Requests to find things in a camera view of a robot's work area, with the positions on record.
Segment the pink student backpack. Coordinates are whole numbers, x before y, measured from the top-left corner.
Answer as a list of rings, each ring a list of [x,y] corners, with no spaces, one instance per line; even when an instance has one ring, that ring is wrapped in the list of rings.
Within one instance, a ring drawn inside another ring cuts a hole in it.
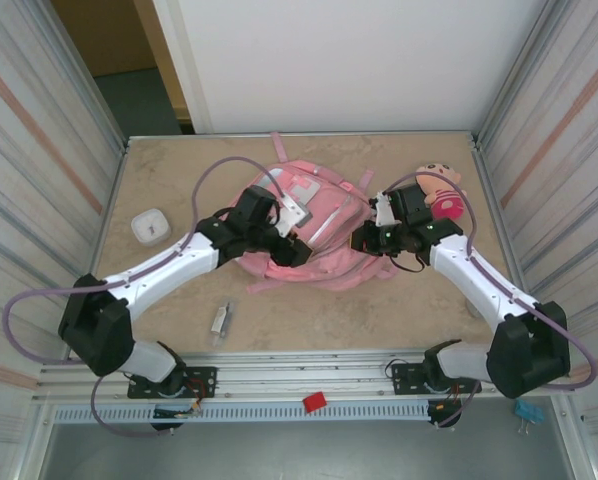
[[[270,173],[282,190],[309,212],[294,232],[311,249],[311,256],[305,264],[289,268],[276,265],[268,254],[244,254],[237,263],[258,279],[247,291],[255,294],[284,284],[344,291],[373,278],[393,278],[397,268],[388,258],[350,247],[353,231],[371,217],[367,189],[374,172],[367,170],[358,181],[349,182],[325,166],[291,160],[280,134],[273,132],[271,138],[278,162]]]

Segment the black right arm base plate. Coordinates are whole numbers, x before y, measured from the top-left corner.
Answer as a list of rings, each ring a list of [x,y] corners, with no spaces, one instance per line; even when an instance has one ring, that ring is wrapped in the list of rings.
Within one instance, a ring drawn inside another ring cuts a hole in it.
[[[390,379],[396,395],[452,395],[482,391],[481,383],[468,378],[428,380],[422,364],[397,363],[390,365]]]

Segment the plush doll in pink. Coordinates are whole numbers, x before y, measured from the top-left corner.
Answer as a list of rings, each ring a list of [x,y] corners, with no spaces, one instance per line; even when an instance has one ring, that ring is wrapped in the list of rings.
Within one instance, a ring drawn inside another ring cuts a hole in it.
[[[461,175],[443,163],[427,164],[419,167],[417,171],[427,172],[427,175],[418,175],[416,182],[425,195],[424,202],[431,209],[433,217],[459,220],[464,214],[465,204],[447,180],[458,185]]]

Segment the aluminium frame post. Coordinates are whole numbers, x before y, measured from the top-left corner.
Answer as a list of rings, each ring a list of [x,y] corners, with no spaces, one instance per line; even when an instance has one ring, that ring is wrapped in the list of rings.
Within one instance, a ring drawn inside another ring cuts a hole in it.
[[[473,146],[484,151],[500,128],[530,71],[545,51],[561,18],[575,0],[545,0],[500,90],[480,127],[472,132]]]
[[[34,0],[34,3],[37,5],[43,23],[42,33],[49,41],[51,50],[57,55],[59,64],[66,70],[78,97],[109,146],[116,153],[124,155],[128,147],[127,138],[50,0]]]

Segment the blue binder clip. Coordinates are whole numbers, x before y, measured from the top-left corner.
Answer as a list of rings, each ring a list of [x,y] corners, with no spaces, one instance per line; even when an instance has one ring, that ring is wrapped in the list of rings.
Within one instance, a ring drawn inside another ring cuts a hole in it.
[[[525,400],[517,399],[514,407],[514,414],[520,419],[519,434],[529,434],[531,425],[539,425],[544,422],[543,410]]]

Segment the white square container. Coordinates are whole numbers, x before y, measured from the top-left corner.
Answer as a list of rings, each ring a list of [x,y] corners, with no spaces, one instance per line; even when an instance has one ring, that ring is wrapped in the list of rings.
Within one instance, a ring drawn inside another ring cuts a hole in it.
[[[156,208],[135,216],[130,223],[136,240],[145,247],[155,246],[171,235],[171,226],[164,213]]]

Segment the white door frame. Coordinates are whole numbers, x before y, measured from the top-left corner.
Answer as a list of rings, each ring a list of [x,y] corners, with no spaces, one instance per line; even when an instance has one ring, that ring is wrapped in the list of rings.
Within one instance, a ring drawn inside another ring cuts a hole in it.
[[[183,15],[183,0],[153,0],[161,30],[197,134],[214,134],[206,97]]]

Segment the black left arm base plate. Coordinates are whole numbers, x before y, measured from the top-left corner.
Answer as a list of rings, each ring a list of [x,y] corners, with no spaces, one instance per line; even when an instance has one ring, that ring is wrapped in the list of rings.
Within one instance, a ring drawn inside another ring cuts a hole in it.
[[[213,398],[217,386],[216,367],[176,367],[160,383],[132,375],[127,397],[130,399],[205,399]]]

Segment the aluminium table rail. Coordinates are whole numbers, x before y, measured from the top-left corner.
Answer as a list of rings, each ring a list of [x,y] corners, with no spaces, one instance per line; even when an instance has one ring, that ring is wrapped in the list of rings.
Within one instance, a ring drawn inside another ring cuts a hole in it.
[[[371,400],[394,396],[385,366],[390,360],[423,360],[424,349],[365,349],[295,352],[203,352],[183,355],[190,366],[216,367],[211,400],[299,401],[323,392],[327,400]],[[45,366],[33,403],[86,404],[96,376],[85,366]],[[101,403],[128,401],[129,380],[113,373],[97,389]]]

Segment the small silver tube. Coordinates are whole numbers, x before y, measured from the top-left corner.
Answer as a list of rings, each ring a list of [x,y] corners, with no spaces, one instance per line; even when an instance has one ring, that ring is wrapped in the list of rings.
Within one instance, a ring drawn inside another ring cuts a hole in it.
[[[219,348],[226,340],[235,307],[234,299],[229,299],[218,307],[210,327],[210,343],[214,348]]]

